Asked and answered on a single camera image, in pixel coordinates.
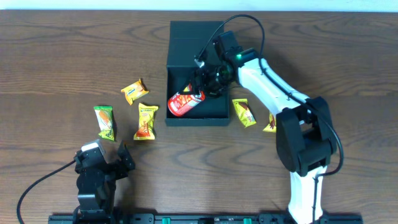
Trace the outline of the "red Pringles can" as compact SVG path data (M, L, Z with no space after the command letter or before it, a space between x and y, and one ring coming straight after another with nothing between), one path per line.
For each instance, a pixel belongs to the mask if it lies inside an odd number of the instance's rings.
M193 87L189 84L182 91L177 92L169 98L167 106L174 116L181 117L201 103L204 99L204 92L199 91L198 94L194 94Z

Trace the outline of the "green wafer snack packet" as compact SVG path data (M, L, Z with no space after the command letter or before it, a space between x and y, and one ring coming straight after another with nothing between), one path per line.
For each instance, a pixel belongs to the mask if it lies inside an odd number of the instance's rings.
M102 139L114 140L114 128L113 128L113 107L112 106L94 106L93 107L100 132L98 136Z

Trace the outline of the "yellow-orange biscuit packet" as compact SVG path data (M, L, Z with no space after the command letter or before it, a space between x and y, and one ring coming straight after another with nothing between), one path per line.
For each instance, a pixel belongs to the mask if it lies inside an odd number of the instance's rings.
M124 93L126 101L130 105L132 105L135 100L148 94L149 91L146 90L144 84L142 83L142 80L139 79L138 81L134 82L133 84L123 88L121 90L121 93Z

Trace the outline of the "yellow Apollo chocolate packet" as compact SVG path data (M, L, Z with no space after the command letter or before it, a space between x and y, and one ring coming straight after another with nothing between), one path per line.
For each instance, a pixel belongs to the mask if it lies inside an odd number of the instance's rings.
M263 129L264 132L267 133L276 133L277 128L276 128L276 118L272 113L269 113L269 123L268 125Z

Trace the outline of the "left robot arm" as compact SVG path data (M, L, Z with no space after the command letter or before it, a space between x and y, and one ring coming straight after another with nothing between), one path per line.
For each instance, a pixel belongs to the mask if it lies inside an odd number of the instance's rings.
M118 223L119 212L114 210L116 181L128 176L135 169L135 163L127 149L127 144L120 143L113 162L106 162L105 150L100 140L86 143L76 153L75 172L79 175L79 206L72 215L73 223Z

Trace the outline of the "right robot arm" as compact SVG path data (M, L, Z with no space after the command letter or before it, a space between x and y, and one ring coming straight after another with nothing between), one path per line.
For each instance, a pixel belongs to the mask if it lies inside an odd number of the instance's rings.
M327 102L292 88L259 52L238 45L233 32L212 44L220 64L208 62L204 51L195 57L196 90L218 96L236 82L260 100L275 118L277 154L290 172L290 216L296 223L320 221L322 180L338 143Z

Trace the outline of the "yellow-red snack packet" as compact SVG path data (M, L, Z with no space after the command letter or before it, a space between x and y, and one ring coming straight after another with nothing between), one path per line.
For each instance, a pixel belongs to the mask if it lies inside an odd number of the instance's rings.
M158 106L147 106L139 103L139 128L134 134L134 140L154 140L154 116Z

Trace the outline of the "dark green open gift box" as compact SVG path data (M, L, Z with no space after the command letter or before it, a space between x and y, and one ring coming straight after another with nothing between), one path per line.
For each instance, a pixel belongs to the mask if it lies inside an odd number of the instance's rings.
M206 44L221 21L172 21L170 23L167 57L167 98L178 92L197 65L194 56ZM205 100L182 117L166 110L167 126L227 126L229 125L229 93Z

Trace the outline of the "yellow Apollo cake packet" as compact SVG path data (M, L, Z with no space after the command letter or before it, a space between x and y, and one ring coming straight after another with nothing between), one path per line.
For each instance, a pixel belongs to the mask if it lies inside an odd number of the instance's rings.
M251 110L249 109L247 98L233 99L232 102L235 112L245 128L257 123L253 114L251 113Z

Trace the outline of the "black mounting rail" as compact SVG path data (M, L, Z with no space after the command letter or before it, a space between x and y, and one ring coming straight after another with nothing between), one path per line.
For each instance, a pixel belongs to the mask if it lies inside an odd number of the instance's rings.
M294 224L287 213L262 213L259 215L153 215L135 213L119 215L110 220L89 219L79 215L51 215L48 224L116 223L116 224Z

